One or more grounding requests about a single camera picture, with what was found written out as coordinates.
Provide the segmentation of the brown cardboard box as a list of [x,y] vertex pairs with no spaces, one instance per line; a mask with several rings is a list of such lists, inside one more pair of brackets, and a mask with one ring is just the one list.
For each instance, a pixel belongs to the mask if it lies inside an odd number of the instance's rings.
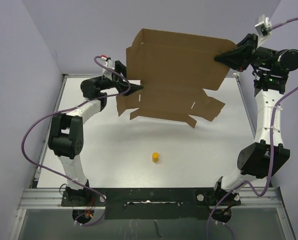
[[236,48],[228,39],[141,29],[126,49],[126,75],[141,89],[117,96],[119,115],[147,117],[196,126],[198,117],[213,121],[224,103],[207,95],[216,91],[229,68],[215,57]]

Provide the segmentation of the small yellow cylinder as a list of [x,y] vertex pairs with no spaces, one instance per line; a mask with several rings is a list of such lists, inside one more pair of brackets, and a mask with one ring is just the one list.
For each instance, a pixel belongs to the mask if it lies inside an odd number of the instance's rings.
[[158,154],[157,152],[154,152],[154,153],[152,154],[152,161],[153,161],[154,163],[157,163],[157,162],[159,161],[159,154]]

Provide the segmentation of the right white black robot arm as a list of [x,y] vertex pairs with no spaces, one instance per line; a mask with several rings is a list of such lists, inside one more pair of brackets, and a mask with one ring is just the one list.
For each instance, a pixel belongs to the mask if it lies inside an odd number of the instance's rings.
[[253,143],[240,151],[237,169],[220,177],[211,192],[212,200],[219,205],[255,180],[266,179],[265,187],[268,188],[272,176],[290,158],[290,150],[285,148],[281,133],[281,102],[287,96],[289,73],[298,69],[298,50],[273,50],[259,43],[258,36],[249,33],[235,49],[214,58],[239,72],[248,66],[253,68],[257,104]]

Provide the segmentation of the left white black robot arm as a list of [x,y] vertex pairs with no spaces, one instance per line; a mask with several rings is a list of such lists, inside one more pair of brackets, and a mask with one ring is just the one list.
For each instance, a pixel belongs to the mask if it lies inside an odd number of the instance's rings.
[[85,101],[68,113],[52,117],[48,147],[60,160],[64,173],[69,177],[65,188],[69,197],[80,206],[91,199],[89,181],[84,174],[80,153],[84,146],[84,124],[107,105],[107,90],[116,89],[118,95],[129,96],[143,89],[141,85],[128,83],[127,68],[119,60],[101,57],[104,62],[101,76],[81,82],[80,90]]

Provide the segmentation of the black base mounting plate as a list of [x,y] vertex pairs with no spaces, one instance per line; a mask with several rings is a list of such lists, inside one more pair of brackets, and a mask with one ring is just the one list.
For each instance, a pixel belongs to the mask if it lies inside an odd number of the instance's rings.
[[214,217],[228,221],[231,208],[241,205],[240,196],[232,193],[222,200],[212,187],[187,188],[98,188],[87,198],[69,197],[63,192],[61,206],[72,207],[72,216],[83,223],[97,209],[105,209],[105,220],[206,220],[214,206]]

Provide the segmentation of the aluminium table frame rail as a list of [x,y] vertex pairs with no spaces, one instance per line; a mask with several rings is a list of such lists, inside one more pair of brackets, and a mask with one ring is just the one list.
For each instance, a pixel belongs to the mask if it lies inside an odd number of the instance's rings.
[[133,204],[176,204],[175,190],[212,188],[219,177],[238,173],[241,149],[254,140],[237,76],[226,78],[208,95],[225,103],[209,122],[185,122],[117,112],[110,97],[103,111],[83,126],[80,153],[91,187],[122,189]]

